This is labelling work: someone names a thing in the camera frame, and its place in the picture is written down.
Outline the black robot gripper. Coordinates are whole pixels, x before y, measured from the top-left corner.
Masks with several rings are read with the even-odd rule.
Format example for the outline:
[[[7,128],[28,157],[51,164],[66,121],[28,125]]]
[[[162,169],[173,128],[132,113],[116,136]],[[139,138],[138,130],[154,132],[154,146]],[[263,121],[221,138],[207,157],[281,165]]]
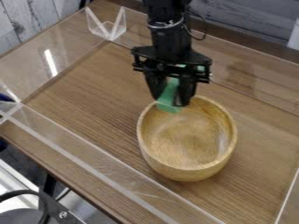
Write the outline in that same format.
[[[193,49],[193,35],[185,17],[165,21],[150,19],[147,26],[153,44],[132,48],[134,69],[145,73],[155,100],[165,91],[167,78],[179,79],[174,105],[186,107],[195,95],[197,83],[211,81],[213,60]]]

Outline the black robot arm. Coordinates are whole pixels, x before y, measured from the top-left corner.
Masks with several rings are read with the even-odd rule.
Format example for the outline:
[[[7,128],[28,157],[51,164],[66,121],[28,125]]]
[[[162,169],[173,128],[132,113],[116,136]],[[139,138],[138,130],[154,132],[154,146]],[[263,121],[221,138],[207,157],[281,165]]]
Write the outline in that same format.
[[[186,107],[198,83],[211,81],[213,59],[193,49],[190,4],[193,0],[143,0],[153,44],[131,49],[134,70],[145,74],[153,97],[158,100],[167,78],[178,80],[173,105]]]

